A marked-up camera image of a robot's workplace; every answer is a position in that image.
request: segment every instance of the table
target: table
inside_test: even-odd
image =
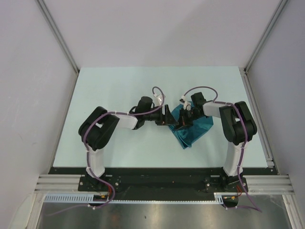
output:
[[[91,112],[102,106],[109,111],[127,112],[142,96],[152,96],[159,86],[165,104],[172,110],[181,96],[195,86],[210,86],[218,91],[219,101],[249,101],[235,66],[229,67],[120,67],[82,68],[64,124],[54,167],[86,167],[86,150],[78,129]],[[207,100],[214,98],[209,89]],[[106,167],[222,167],[227,152],[220,119],[191,148],[183,149],[167,126],[145,122],[139,130],[116,129],[105,147]],[[244,167],[267,167],[258,134],[249,143]]]

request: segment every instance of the white wall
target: white wall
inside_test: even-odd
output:
[[[35,1],[1,1],[2,229],[47,170],[75,80]]]
[[[45,0],[81,67],[244,67],[280,0]]]
[[[276,163],[305,212],[305,1],[290,1],[249,78]]]

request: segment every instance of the teal cloth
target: teal cloth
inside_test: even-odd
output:
[[[183,105],[180,104],[173,111],[172,115],[176,120],[179,119],[180,109],[183,108]],[[179,143],[181,144],[183,149],[188,147],[192,147],[192,144],[197,141],[201,136],[203,136],[206,132],[211,129],[213,126],[213,118],[212,117],[201,117],[193,121],[193,126],[186,128],[184,130],[174,131],[174,125],[170,125],[169,128],[172,133],[176,136]]]

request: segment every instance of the metal sheet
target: metal sheet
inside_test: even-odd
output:
[[[74,208],[47,216],[71,204],[44,203],[38,229],[290,229],[291,225],[282,196],[255,196],[263,210],[248,209],[226,211],[220,205],[168,205],[168,204],[110,204],[92,210]],[[240,204],[248,204],[246,197]]]

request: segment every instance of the purple cable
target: purple cable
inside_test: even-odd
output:
[[[240,119],[240,122],[241,122],[241,124],[242,124],[243,129],[244,129],[244,136],[245,136],[245,139],[244,139],[244,143],[242,144],[242,151],[241,151],[240,159],[239,159],[238,166],[237,166],[237,174],[238,174],[239,182],[240,182],[240,184],[241,184],[241,186],[242,186],[242,188],[243,188],[245,194],[247,195],[248,199],[250,200],[250,202],[253,204],[254,207],[251,207],[251,206],[237,206],[237,207],[232,207],[232,208],[250,208],[250,209],[257,210],[257,211],[259,211],[259,212],[263,212],[263,211],[255,204],[255,202],[253,201],[253,199],[251,198],[251,196],[250,196],[249,193],[247,192],[246,188],[245,188],[244,185],[243,185],[243,181],[242,181],[242,179],[241,179],[241,177],[240,177],[240,173],[239,173],[239,171],[240,171],[240,166],[241,166],[241,164],[242,164],[243,157],[244,157],[244,146],[246,145],[246,143],[247,143],[247,141],[248,141],[248,134],[247,134],[246,127],[245,127],[245,125],[244,125],[243,118],[242,118],[242,116],[240,115],[239,110],[237,109],[237,107],[236,107],[234,104],[232,104],[232,103],[225,103],[225,102],[215,102],[215,103],[216,103],[216,104],[226,104],[226,105],[229,105],[229,106],[233,107],[234,110],[236,111],[237,116],[238,116],[238,118]]]
[[[184,94],[184,96],[186,96],[186,94],[188,94],[190,91],[192,91],[192,90],[194,90],[194,89],[197,89],[197,88],[208,88],[208,89],[211,89],[212,91],[214,91],[214,92],[216,93],[216,97],[213,99],[213,103],[214,103],[214,102],[216,101],[216,99],[218,98],[218,92],[217,92],[214,88],[208,87],[208,86],[193,87],[193,88],[191,88],[190,90],[188,90],[188,91]]]

